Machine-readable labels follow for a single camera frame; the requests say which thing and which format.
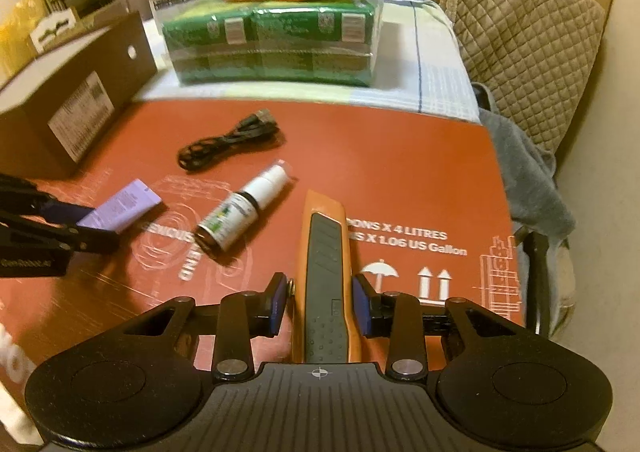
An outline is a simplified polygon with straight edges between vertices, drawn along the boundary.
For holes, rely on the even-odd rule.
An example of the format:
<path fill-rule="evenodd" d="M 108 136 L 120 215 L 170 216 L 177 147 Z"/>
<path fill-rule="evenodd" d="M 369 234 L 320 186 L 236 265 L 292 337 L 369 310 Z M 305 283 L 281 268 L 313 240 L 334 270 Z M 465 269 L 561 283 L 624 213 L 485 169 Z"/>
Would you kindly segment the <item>purple cream tube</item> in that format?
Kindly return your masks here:
<path fill-rule="evenodd" d="M 131 183 L 78 221 L 77 226 L 122 233 L 162 203 L 160 196 L 142 180 Z"/>

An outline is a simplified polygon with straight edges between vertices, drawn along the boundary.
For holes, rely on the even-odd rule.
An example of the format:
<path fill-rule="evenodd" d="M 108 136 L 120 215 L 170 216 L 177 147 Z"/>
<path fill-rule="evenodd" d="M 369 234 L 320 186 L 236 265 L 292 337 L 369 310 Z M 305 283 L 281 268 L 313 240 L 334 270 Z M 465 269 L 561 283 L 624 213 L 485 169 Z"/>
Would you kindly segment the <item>orange utility knife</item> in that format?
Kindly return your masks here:
<path fill-rule="evenodd" d="M 293 294 L 293 360 L 312 365 L 319 376 L 331 365 L 359 362 L 346 212 L 313 190 L 303 209 Z"/>

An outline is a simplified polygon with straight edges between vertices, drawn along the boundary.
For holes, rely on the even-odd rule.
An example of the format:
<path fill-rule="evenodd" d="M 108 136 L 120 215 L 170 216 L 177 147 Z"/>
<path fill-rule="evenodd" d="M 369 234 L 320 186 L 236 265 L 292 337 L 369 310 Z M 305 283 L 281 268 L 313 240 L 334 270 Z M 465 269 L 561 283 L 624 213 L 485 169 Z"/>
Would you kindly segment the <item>small spray bottle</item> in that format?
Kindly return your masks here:
<path fill-rule="evenodd" d="M 291 181 L 288 163 L 277 160 L 231 192 L 193 231 L 194 242 L 208 255 L 227 252 Z"/>

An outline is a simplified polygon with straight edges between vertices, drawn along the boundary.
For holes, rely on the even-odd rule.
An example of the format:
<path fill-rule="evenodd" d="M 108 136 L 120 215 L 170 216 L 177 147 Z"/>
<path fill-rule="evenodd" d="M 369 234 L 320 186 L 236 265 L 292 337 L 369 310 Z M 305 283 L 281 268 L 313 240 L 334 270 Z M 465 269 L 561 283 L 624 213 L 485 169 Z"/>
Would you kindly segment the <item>brown storage box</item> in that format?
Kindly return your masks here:
<path fill-rule="evenodd" d="M 1 172 L 72 176 L 155 73 L 136 12 L 36 58 L 1 88 Z"/>

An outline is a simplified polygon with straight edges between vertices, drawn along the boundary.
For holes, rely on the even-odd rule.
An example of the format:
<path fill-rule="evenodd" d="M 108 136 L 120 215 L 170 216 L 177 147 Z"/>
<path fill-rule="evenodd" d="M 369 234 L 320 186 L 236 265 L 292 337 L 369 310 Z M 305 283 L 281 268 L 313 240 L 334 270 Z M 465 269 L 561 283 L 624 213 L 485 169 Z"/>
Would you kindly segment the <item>yellow plastic bag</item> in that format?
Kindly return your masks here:
<path fill-rule="evenodd" d="M 37 50 L 30 34 L 46 15 L 43 0 L 21 0 L 1 21 L 1 81 L 13 78 L 35 58 Z"/>

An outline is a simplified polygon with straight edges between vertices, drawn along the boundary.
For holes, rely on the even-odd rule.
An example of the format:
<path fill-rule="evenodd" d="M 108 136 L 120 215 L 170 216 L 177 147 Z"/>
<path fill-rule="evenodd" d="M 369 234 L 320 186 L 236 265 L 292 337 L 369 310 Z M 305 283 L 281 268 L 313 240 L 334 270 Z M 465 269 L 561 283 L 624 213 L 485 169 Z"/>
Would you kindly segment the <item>white carved chair back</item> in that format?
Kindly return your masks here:
<path fill-rule="evenodd" d="M 77 20 L 77 14 L 72 8 L 51 12 L 41 19 L 29 34 L 36 53 L 42 54 L 61 33 L 73 29 Z"/>

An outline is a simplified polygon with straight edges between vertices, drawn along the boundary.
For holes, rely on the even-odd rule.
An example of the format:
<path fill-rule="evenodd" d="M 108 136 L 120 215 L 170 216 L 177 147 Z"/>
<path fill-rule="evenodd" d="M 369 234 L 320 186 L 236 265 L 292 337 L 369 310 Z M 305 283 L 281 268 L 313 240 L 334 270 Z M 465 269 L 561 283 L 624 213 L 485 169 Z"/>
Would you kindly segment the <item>grey towel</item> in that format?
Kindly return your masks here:
<path fill-rule="evenodd" d="M 473 83 L 480 123 L 497 153 L 512 224 L 536 232 L 557 249 L 573 232 L 576 221 L 555 185 L 554 155 L 539 148 L 525 131 L 498 111 L 489 88 Z"/>

